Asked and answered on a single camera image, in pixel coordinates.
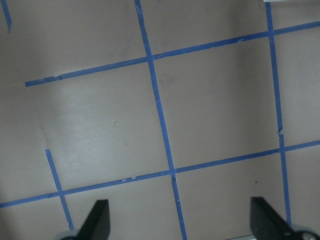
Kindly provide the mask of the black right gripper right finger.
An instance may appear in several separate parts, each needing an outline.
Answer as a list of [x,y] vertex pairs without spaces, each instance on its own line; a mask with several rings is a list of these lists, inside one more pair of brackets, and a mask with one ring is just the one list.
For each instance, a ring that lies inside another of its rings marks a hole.
[[263,197],[250,198],[250,230],[257,240],[295,239],[295,231]]

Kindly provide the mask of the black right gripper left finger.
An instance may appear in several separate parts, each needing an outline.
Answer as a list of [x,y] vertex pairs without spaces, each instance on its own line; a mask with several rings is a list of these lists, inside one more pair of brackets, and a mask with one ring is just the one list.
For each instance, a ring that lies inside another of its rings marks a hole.
[[109,201],[97,200],[76,235],[76,240],[107,240],[111,222]]

